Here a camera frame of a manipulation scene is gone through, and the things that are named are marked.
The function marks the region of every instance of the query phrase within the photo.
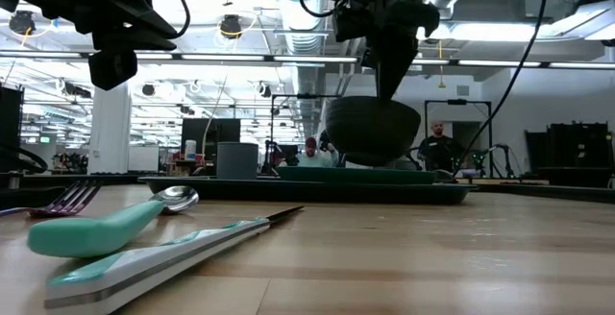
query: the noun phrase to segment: wooden table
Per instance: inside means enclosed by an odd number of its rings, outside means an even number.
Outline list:
[[[85,215],[144,201],[103,188]],[[203,202],[133,246],[294,204]],[[0,219],[2,314],[44,314],[44,282],[82,261],[26,248],[34,221]],[[461,206],[309,205],[286,224],[169,280],[129,315],[615,313],[615,206],[471,194]]]

